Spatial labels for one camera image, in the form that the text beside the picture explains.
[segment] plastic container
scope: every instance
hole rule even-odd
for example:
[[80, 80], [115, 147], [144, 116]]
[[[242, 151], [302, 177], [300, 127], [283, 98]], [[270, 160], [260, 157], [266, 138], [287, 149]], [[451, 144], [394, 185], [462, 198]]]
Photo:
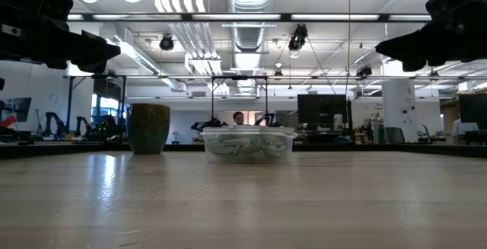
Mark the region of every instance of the plastic container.
[[292, 152], [293, 128], [225, 126], [204, 128], [205, 157], [211, 163], [287, 163]]

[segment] wooden table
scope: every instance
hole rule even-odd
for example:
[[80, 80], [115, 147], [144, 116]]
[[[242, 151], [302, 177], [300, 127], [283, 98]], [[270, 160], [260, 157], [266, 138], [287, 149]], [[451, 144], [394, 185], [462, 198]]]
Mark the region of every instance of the wooden table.
[[201, 152], [0, 161], [1, 248], [474, 248], [487, 161], [294, 153], [287, 165]]

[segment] poster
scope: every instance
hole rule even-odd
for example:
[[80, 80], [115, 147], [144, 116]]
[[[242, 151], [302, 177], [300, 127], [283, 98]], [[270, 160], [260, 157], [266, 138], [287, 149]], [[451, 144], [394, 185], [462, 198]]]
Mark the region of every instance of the poster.
[[31, 97], [17, 97], [17, 98], [2, 98], [0, 99], [0, 108], [2, 115], [0, 115], [0, 122], [13, 116], [17, 122], [22, 123], [27, 121], [29, 115]]

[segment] ductwork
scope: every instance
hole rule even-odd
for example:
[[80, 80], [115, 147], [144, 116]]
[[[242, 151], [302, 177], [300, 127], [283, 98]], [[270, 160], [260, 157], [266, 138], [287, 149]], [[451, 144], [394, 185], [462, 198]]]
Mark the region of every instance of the ductwork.
[[[232, 13], [265, 13], [272, 10], [274, 0], [227, 0]], [[262, 51], [265, 28], [232, 28], [234, 50], [242, 53]], [[256, 69], [259, 66], [260, 54], [235, 54], [237, 68], [242, 70]]]

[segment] ceiling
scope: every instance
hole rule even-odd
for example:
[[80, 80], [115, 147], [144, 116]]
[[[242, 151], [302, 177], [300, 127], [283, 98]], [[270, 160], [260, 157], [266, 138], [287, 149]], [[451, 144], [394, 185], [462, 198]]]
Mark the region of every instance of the ceiling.
[[[228, 11], [226, 0], [204, 1], [207, 11], [211, 13]], [[348, 13], [350, 6], [351, 13], [425, 14], [426, 2], [427, 0], [275, 0], [273, 11], [278, 13]], [[157, 9], [154, 6], [154, 0], [141, 0], [136, 3], [129, 3], [125, 0], [98, 0], [93, 4], [75, 0], [75, 7], [72, 12], [135, 13], [157, 12]], [[186, 52], [177, 38], [173, 37], [176, 40], [175, 47], [170, 52], [163, 52], [158, 47], [162, 35], [171, 33], [168, 23], [126, 22], [116, 23], [115, 25], [118, 31], [126, 28], [134, 33], [134, 44], [153, 61], [159, 63], [166, 74], [188, 74], [186, 69], [182, 67]], [[215, 47], [222, 60], [222, 70], [230, 70], [232, 65], [231, 35], [230, 31], [221, 25], [222, 23], [210, 23], [210, 28]], [[411, 33], [422, 27], [423, 24], [309, 23], [307, 29], [310, 43], [307, 42], [304, 45], [296, 59], [289, 58], [287, 49], [288, 37], [296, 28], [296, 23], [277, 23], [276, 25], [277, 28], [269, 28], [266, 33], [264, 47], [266, 54], [262, 55], [260, 61], [260, 68], [262, 69], [260, 73], [262, 74], [273, 75], [275, 64], [280, 62], [284, 75], [320, 75], [323, 70], [328, 75], [346, 75], [347, 65], [351, 66], [350, 72], [351, 75], [354, 75], [357, 67], [364, 63], [372, 67], [375, 75], [379, 75], [382, 58], [375, 53], [374, 47], [382, 40]], [[364, 61], [353, 64], [367, 53], [368, 56], [365, 57]], [[111, 68], [120, 74], [147, 75], [131, 59], [121, 56], [113, 60]], [[441, 75], [475, 75], [477, 74], [475, 71], [484, 68], [484, 61], [476, 61], [448, 69]], [[428, 71], [429, 69], [423, 69], [418, 74]], [[303, 82], [300, 80], [293, 81], [296, 84]], [[457, 83], [458, 81], [454, 80], [445, 82], [446, 85]]]

